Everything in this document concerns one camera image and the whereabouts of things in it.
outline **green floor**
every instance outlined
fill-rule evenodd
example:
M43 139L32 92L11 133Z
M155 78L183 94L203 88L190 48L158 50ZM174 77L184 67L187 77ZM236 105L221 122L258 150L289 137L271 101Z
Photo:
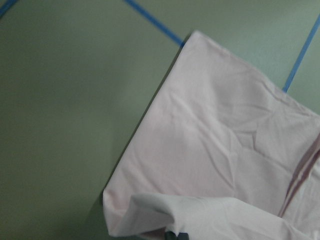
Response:
M320 10L319 0L138 2L279 87ZM0 239L113 239L101 191L178 50L121 0L20 0L0 19ZM318 114L319 59L320 31L288 91Z

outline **pink fabric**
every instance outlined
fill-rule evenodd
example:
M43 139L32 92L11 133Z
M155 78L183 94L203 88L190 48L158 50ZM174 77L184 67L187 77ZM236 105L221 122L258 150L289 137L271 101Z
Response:
M320 239L319 133L320 116L196 31L103 192L109 234Z

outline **green surface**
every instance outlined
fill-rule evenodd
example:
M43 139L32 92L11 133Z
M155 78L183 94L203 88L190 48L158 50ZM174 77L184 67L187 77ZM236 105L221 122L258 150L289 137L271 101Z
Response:
M282 87L318 0L140 0ZM21 0L0 20L0 239L112 239L103 190L179 47L120 0ZM289 94L320 113L320 31Z

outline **cloth bag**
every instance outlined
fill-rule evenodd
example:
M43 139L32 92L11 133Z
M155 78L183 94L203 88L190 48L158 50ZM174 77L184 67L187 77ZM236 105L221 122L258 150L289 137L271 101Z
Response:
M103 192L111 236L320 240L320 116L199 31Z

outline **blue tape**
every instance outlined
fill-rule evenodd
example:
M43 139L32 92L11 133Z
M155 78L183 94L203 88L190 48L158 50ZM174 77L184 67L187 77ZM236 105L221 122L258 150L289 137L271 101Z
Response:
M17 2L18 0L7 0L1 7L0 7L0 19L5 15L5 13Z
M284 87L282 88L282 90L286 93L296 75L296 72L302 62L302 59L304 58L305 54L306 54L306 51L312 41L312 38L315 36L316 32L317 32L317 29L318 27L320 26L320 14L318 16L318 18L316 19L310 33L309 33L309 36L307 37L307 39L305 40L305 43L300 51L300 54L298 56L298 58L296 59L294 65L293 65L293 68L284 84Z
M176 44L182 48L185 43L182 41L177 35L175 35L172 31L169 30L163 23L158 21L154 16L152 16L149 12L147 12L142 6L140 6L134 0L124 0L127 4L129 4L132 8L134 8L138 13L148 19L153 25L155 25L159 30L161 30L165 35L171 38Z

